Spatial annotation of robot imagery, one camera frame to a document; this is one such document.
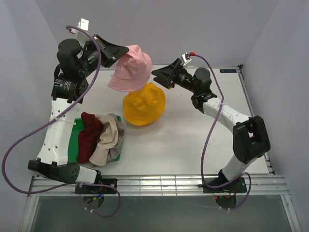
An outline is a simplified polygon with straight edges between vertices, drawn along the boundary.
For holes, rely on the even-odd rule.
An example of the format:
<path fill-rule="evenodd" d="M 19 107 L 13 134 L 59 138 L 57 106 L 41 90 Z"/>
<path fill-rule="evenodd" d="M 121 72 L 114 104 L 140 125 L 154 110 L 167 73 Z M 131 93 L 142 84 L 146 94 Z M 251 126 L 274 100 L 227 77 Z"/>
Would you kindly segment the dark label sticker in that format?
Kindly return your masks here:
<path fill-rule="evenodd" d="M 220 69 L 220 73 L 237 73 L 236 69 Z"/>

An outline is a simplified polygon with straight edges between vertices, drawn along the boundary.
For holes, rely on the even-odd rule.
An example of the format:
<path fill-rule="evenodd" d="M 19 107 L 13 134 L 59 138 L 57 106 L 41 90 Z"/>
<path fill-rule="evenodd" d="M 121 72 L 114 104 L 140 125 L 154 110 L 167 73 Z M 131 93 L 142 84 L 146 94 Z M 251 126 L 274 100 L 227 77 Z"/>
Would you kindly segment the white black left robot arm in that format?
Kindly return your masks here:
<path fill-rule="evenodd" d="M 89 87 L 87 77 L 100 67 L 111 67 L 128 51 L 128 47 L 112 44 L 98 35 L 84 45 L 77 39 L 65 39 L 58 45 L 59 64 L 51 94 L 51 124 L 37 158 L 28 162 L 29 170 L 67 184 L 85 183 L 92 193 L 102 189 L 102 180 L 96 170 L 68 161 L 70 135 Z"/>

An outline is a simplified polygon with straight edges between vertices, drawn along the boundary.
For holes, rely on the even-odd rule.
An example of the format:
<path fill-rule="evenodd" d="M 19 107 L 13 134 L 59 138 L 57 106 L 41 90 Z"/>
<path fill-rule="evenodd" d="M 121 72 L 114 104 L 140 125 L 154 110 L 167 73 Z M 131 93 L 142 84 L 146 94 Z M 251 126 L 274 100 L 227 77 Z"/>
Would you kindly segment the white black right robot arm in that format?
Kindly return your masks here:
<path fill-rule="evenodd" d="M 210 182 L 202 180 L 202 186 L 229 192 L 236 185 L 246 169 L 271 149 L 265 122 L 260 116 L 247 116 L 224 103 L 223 92 L 216 95 L 211 90 L 217 77 L 212 67 L 197 68 L 191 75 L 184 67 L 184 61 L 176 59 L 172 64 L 152 71 L 154 81 L 167 89 L 180 86 L 192 92 L 193 106 L 201 113 L 221 123 L 233 135 L 233 156 L 222 168 L 218 177 Z"/>

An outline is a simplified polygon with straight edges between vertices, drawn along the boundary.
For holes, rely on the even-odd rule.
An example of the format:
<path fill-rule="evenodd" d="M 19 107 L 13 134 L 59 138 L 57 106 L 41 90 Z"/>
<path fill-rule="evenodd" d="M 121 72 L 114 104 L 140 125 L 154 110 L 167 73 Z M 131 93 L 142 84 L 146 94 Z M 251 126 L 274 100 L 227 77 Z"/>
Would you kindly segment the dark red bucket hat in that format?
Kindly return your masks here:
<path fill-rule="evenodd" d="M 78 135 L 78 155 L 77 162 L 84 164 L 89 162 L 90 157 L 95 151 L 97 140 L 103 131 L 103 124 L 94 114 L 83 112 L 81 114 L 84 129 Z"/>

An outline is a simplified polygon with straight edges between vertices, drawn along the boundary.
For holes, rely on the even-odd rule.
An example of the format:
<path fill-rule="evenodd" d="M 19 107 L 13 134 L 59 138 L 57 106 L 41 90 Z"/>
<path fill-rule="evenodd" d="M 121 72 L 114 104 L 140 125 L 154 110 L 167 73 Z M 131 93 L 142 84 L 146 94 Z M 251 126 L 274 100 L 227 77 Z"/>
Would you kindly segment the pink bucket hat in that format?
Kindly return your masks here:
<path fill-rule="evenodd" d="M 134 92 L 143 88 L 151 76 L 152 60 L 137 44 L 119 59 L 108 87 L 120 92 Z"/>

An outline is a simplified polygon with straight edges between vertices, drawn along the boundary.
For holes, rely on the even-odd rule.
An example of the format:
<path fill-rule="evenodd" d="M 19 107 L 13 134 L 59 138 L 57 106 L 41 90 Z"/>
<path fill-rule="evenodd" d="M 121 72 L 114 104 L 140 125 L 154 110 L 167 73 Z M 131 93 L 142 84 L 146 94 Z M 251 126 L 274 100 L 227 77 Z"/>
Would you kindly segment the beige bucket hat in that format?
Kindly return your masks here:
<path fill-rule="evenodd" d="M 96 119 L 103 125 L 96 149 L 89 161 L 96 166 L 104 166 L 109 162 L 109 151 L 118 143 L 118 128 L 111 115 L 96 114 Z"/>

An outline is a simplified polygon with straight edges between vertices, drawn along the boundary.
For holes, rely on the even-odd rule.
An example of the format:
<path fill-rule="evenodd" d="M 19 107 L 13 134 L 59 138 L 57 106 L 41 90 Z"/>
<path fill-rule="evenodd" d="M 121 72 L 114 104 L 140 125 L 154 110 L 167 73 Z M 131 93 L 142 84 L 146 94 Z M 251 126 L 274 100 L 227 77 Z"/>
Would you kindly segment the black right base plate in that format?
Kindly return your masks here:
<path fill-rule="evenodd" d="M 238 178 L 234 182 L 225 185 L 221 188 L 209 188 L 205 184 L 198 184 L 198 188 L 202 188 L 204 193 L 247 193 L 245 179 Z"/>

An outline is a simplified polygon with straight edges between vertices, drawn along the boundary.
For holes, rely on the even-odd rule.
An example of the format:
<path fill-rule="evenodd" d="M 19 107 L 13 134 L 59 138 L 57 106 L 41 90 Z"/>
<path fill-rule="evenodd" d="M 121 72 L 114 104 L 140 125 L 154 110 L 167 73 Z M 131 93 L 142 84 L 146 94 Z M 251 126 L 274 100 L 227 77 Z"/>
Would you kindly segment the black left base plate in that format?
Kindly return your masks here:
<path fill-rule="evenodd" d="M 116 178 L 104 178 L 101 181 L 99 181 L 95 186 L 89 186 L 89 185 L 80 185 L 78 184 L 75 187 L 74 193 L 76 194 L 115 194 L 116 191 L 112 188 L 103 187 L 102 185 L 110 186 L 113 188 L 117 188 L 117 182 L 118 179 Z"/>

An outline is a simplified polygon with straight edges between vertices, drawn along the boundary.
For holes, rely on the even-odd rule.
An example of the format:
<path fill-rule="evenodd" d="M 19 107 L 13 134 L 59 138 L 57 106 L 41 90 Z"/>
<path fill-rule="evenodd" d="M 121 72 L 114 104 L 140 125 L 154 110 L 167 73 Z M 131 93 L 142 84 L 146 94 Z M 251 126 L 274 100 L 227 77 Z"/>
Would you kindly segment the grey bucket hat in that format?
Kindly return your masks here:
<path fill-rule="evenodd" d="M 118 141 L 115 147 L 109 150 L 108 156 L 107 156 L 107 162 L 118 161 L 120 159 L 121 151 L 123 148 L 125 135 L 126 135 L 125 126 L 121 121 L 118 120 L 117 116 L 116 116 L 115 121 L 116 121 L 117 129 L 118 129 Z"/>

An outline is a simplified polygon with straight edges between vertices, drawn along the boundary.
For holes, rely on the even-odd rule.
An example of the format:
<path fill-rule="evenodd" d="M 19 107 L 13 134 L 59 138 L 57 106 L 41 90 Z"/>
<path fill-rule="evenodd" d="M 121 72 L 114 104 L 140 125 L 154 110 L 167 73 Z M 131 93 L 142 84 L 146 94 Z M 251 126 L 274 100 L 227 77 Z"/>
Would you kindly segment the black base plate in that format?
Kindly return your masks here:
<path fill-rule="evenodd" d="M 234 182 L 225 185 L 221 188 L 209 188 L 205 184 L 198 184 L 198 188 L 202 188 L 204 193 L 247 193 L 245 179 L 238 178 Z"/>
<path fill-rule="evenodd" d="M 102 185 L 110 186 L 113 188 L 117 188 L 117 182 L 118 179 L 116 178 L 104 178 L 101 181 L 99 181 L 95 186 L 89 186 L 89 185 L 80 185 L 78 184 L 75 187 L 74 193 L 76 194 L 115 194 L 116 191 L 112 188 L 103 187 Z"/>

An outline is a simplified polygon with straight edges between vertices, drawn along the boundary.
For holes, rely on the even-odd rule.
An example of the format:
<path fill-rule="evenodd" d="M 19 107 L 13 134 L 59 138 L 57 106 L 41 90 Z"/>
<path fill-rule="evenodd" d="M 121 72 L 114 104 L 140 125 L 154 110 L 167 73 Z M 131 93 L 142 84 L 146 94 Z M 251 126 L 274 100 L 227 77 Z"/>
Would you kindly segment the yellow bucket hat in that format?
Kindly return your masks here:
<path fill-rule="evenodd" d="M 136 126 L 146 126 L 158 120 L 165 106 L 164 91 L 151 82 L 123 98 L 124 118 Z"/>

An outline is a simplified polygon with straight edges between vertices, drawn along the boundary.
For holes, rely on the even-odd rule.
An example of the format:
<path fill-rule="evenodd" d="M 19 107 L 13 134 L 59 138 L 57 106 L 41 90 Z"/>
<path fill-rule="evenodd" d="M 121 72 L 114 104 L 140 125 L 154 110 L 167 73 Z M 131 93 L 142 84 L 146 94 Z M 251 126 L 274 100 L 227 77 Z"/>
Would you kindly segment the green plastic bin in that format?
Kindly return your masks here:
<path fill-rule="evenodd" d="M 108 114 L 108 115 L 113 116 L 115 119 L 116 119 L 116 116 L 117 116 L 113 113 Z M 81 118 L 76 119 L 75 123 L 76 124 L 73 126 L 73 130 L 72 130 L 72 133 L 71 133 L 71 136 L 70 136 L 70 142 L 69 142 L 69 148 L 68 148 L 69 162 L 77 162 L 76 158 L 77 158 L 78 150 L 79 150 L 78 149 L 78 135 L 79 135 L 79 132 L 84 129 Z"/>

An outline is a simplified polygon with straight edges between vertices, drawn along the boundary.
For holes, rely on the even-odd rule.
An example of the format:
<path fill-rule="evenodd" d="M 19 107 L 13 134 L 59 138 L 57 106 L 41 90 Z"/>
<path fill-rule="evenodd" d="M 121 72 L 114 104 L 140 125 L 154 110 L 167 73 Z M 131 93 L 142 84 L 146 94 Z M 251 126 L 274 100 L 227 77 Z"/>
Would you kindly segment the aluminium table frame rail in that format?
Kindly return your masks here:
<path fill-rule="evenodd" d="M 201 179 L 197 175 L 161 175 L 161 176 L 107 176 L 117 179 L 117 189 L 121 196 L 199 196 L 203 189 L 199 188 Z M 250 195 L 289 195 L 290 191 L 282 175 L 251 176 L 252 185 Z M 30 184 L 30 191 L 39 191 L 60 185 L 60 182 L 42 177 L 34 177 Z M 76 188 L 82 184 L 71 184 L 49 190 L 40 195 L 67 196 L 74 194 Z M 224 195 L 224 193 L 206 193 L 205 195 Z"/>

